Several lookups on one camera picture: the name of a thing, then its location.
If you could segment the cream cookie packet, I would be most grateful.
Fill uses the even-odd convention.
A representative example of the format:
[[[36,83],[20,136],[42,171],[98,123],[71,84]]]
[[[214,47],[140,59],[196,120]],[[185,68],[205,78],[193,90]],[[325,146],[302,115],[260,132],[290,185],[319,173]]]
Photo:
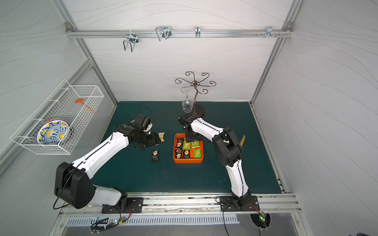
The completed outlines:
[[[164,142],[164,135],[165,135],[164,132],[158,133],[158,136],[159,136],[161,142]]]

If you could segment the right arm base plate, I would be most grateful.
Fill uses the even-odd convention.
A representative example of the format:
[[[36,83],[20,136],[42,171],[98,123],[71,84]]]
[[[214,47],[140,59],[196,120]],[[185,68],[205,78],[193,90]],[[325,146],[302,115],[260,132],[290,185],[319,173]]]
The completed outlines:
[[[260,211],[258,198],[253,195],[250,196],[248,202],[243,206],[232,196],[218,196],[216,197],[216,202],[220,205],[220,210],[224,212]]]

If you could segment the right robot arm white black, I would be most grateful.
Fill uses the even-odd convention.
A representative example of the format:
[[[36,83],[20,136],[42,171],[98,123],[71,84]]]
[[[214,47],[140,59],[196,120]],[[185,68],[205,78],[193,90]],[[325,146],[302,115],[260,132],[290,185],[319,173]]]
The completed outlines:
[[[234,203],[238,207],[245,206],[251,192],[242,169],[242,146],[234,131],[229,127],[216,127],[199,115],[181,115],[178,121],[189,137],[203,136],[213,143],[216,157],[228,173]]]

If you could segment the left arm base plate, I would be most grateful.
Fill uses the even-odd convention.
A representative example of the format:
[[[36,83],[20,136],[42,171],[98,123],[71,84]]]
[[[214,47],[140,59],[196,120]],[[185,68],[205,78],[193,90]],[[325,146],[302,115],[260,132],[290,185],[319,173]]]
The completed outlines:
[[[144,198],[142,197],[122,197],[118,203],[114,206],[103,205],[101,213],[102,214],[112,214],[112,213],[141,213]]]

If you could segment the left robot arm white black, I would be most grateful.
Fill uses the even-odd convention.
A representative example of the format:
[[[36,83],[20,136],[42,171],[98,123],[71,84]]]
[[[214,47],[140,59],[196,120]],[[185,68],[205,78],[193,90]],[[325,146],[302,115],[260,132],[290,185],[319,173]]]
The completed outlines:
[[[92,151],[72,163],[63,162],[57,167],[54,194],[65,202],[81,209],[88,205],[108,205],[123,212],[128,207],[128,195],[116,188],[96,186],[92,178],[114,155],[137,144],[139,149],[157,146],[161,143],[158,133],[151,131],[151,125],[139,128],[122,124]]]

